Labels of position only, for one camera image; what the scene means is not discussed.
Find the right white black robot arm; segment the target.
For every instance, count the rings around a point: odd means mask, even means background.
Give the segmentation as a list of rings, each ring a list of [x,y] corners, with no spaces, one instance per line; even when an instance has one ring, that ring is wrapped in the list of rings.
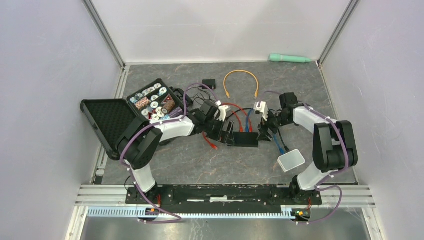
[[[256,114],[262,114],[258,126],[259,136],[264,140],[287,125],[301,126],[313,135],[312,163],[296,175],[289,189],[289,199],[302,204],[309,198],[309,191],[315,191],[335,175],[345,172],[358,163],[358,151],[353,125],[347,120],[336,120],[314,110],[298,100],[293,92],[279,96],[281,109],[273,113],[266,102],[254,104]]]

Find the black network switch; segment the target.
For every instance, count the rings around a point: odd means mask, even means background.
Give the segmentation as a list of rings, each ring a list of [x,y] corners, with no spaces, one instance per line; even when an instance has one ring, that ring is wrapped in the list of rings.
[[[259,134],[257,132],[234,132],[233,133],[233,146],[244,148],[258,148]]]

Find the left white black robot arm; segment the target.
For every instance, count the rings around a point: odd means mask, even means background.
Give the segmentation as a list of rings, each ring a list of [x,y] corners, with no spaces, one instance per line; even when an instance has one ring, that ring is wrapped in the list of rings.
[[[204,133],[214,141],[222,139],[222,129],[230,111],[220,101],[205,102],[201,108],[175,118],[149,121],[143,116],[136,117],[116,143],[119,162],[124,165],[135,180],[138,197],[145,204],[157,198],[150,162],[160,143]]]

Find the black power adapter with cord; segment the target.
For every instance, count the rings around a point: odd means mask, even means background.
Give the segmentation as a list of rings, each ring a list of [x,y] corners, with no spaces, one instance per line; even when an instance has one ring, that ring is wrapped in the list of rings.
[[[203,79],[201,82],[190,84],[184,94],[186,95],[186,101],[188,101],[189,93],[195,91],[190,99],[197,105],[201,105],[206,101],[217,101],[219,100],[215,93],[216,80],[215,79]]]

